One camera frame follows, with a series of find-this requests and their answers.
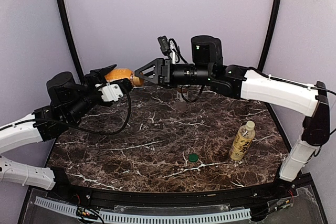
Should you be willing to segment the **orange juice bottle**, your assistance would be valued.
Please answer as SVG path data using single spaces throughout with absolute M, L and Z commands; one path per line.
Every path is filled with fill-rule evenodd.
M 107 82 L 113 82 L 113 81 L 121 80 L 121 79 L 130 80 L 132 74 L 133 74 L 133 71 L 131 69 L 115 68 L 112 71 L 110 71 L 108 74 L 106 74 L 104 77 Z

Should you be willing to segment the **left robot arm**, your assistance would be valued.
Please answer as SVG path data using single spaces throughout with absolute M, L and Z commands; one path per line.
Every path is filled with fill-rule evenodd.
M 114 132 L 99 132 L 79 126 L 81 119 L 96 105 L 111 106 L 126 97 L 131 104 L 130 92 L 135 86 L 133 71 L 111 65 L 91 70 L 77 84 L 69 71 L 61 72 L 46 83 L 50 105 L 36 109 L 20 120 L 1 127 L 1 153 L 32 143 L 58 138 L 69 129 L 112 136 L 128 124 L 131 108 L 122 126 Z M 36 167 L 1 156 L 1 181 L 52 190 L 58 184 L 67 184 L 62 168 Z

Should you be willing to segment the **brown drink bottle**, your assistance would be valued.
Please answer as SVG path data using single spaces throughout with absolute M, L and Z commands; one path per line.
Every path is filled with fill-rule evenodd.
M 188 87 L 186 86 L 177 86 L 177 102 L 176 107 L 179 111 L 185 112 L 187 109 L 187 102 L 185 99 L 188 98 Z

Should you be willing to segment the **green bottle cap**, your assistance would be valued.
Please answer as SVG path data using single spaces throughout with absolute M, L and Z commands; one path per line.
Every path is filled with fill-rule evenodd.
M 196 153 L 190 153 L 188 155 L 188 161 L 192 162 L 192 163 L 197 162 L 198 161 L 198 155 Z

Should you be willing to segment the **gold bottle cap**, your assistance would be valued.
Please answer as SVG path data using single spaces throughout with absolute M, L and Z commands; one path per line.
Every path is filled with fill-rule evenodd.
M 142 87 L 144 85 L 144 80 L 137 77 L 135 72 L 133 72 L 131 75 L 131 83 L 134 87 Z

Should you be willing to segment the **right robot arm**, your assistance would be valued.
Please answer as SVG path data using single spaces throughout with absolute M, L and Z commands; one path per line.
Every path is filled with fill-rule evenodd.
M 292 182 L 321 146 L 330 138 L 330 108 L 323 82 L 304 84 L 272 75 L 253 67 L 223 64 L 219 38 L 199 35 L 191 38 L 192 63 L 175 63 L 179 51 L 165 36 L 158 38 L 166 58 L 156 58 L 135 71 L 135 76 L 162 87 L 209 86 L 217 94 L 233 99 L 266 102 L 303 114 L 302 133 L 282 163 L 279 179 Z

